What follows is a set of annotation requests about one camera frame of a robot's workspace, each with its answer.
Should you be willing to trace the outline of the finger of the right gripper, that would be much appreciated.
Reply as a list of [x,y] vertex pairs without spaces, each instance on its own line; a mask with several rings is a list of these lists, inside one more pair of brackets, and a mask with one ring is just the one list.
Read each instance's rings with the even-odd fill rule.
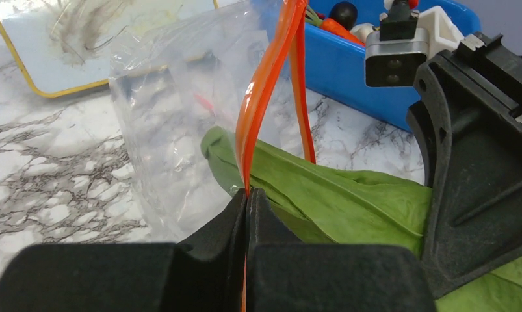
[[522,57],[475,32],[414,86],[406,120],[432,189],[421,263],[441,298],[522,257]]

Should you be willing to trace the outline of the clear orange-zip plastic bag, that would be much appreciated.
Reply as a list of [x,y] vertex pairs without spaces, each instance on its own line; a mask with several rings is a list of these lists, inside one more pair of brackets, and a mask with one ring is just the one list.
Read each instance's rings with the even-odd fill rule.
[[153,240],[190,235],[250,186],[254,140],[283,140],[265,115],[278,83],[315,161],[306,11],[307,1],[242,1],[116,41],[109,85]]

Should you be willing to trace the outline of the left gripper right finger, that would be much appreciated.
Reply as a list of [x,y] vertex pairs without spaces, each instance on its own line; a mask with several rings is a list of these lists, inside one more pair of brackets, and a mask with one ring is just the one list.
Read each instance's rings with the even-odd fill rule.
[[265,191],[246,206],[247,311],[435,311],[412,252],[385,244],[305,244]]

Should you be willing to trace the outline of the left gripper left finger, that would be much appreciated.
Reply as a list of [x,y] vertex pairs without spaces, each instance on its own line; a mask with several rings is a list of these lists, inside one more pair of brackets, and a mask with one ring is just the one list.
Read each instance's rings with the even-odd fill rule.
[[0,278],[0,311],[240,311],[246,202],[239,190],[180,243],[29,246]]

